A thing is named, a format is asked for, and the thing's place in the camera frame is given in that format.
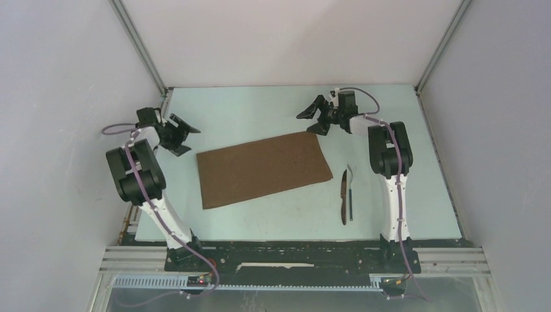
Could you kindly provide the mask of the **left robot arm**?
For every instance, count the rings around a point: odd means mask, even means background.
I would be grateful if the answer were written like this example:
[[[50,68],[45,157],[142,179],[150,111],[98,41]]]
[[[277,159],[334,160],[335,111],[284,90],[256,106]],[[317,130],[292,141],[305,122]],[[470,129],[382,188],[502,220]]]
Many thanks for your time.
[[[129,134],[120,147],[109,150],[106,159],[117,193],[146,213],[160,229],[172,255],[189,270],[199,270],[205,262],[201,243],[189,226],[178,217],[166,195],[166,178],[156,158],[158,148],[180,157],[191,149],[184,145],[190,134],[200,131],[172,114],[162,117],[160,109],[146,107],[136,112],[136,123],[117,123],[101,130],[105,136]]]

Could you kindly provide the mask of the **brown cloth napkin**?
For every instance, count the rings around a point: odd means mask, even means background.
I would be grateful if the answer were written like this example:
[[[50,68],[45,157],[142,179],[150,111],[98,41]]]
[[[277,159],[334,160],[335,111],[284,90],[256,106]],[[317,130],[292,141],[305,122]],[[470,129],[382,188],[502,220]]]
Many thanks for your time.
[[[298,132],[198,153],[204,210],[333,178],[317,136]]]

